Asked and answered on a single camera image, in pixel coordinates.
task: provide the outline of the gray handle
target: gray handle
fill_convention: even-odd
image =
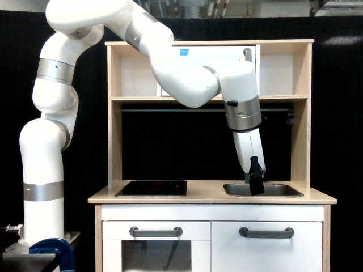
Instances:
[[[165,238],[165,237],[179,237],[183,234],[183,230],[180,227],[175,227],[172,231],[154,231],[154,230],[142,230],[137,227],[130,229],[130,235],[132,237],[153,237],[153,238]]]
[[[284,231],[250,231],[246,227],[239,229],[239,234],[245,238],[290,239],[294,233],[292,228],[286,228]]]

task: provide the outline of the wooden side panel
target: wooden side panel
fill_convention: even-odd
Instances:
[[[330,271],[330,224],[331,206],[324,205],[323,222],[323,272]]]
[[[305,45],[293,54],[293,94],[311,93],[312,44]]]
[[[108,46],[108,186],[122,180],[121,170],[121,113],[120,104],[112,103],[113,96],[121,96],[121,57]]]
[[[307,114],[309,109],[307,100],[294,103],[294,125],[291,135],[291,181],[306,189],[310,187],[310,120]]]
[[[102,221],[101,205],[95,205],[95,262],[96,272],[102,272]]]
[[[291,180],[306,189],[310,188],[311,58],[312,44],[307,44],[294,54],[293,60],[293,94],[307,95],[307,99],[294,103]]]

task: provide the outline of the wooden shelf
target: wooden shelf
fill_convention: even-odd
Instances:
[[[308,99],[308,95],[269,95],[260,96],[261,103],[288,103],[296,101],[304,101]],[[162,97],[143,97],[143,96],[114,96],[111,98],[113,102],[119,102],[120,104],[138,104],[138,103],[178,103],[171,96]],[[210,103],[222,103],[223,99],[220,96],[216,96],[211,99]]]

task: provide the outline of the sink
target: sink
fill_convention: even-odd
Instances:
[[[263,194],[251,195],[249,184],[225,184],[223,187],[228,195],[235,197],[302,197],[303,194],[289,185],[264,184]]]

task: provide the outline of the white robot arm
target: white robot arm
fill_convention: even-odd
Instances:
[[[256,129],[261,115],[250,62],[183,70],[168,55],[174,41],[171,30],[131,0],[51,0],[46,16],[57,33],[41,51],[33,90],[33,102],[42,114],[20,135],[24,243],[64,236],[61,151],[71,141],[78,109],[77,93],[71,86],[73,71],[77,58],[100,41],[104,26],[150,58],[160,86],[185,106],[200,107],[222,92],[240,164],[247,179],[262,185],[265,165]]]

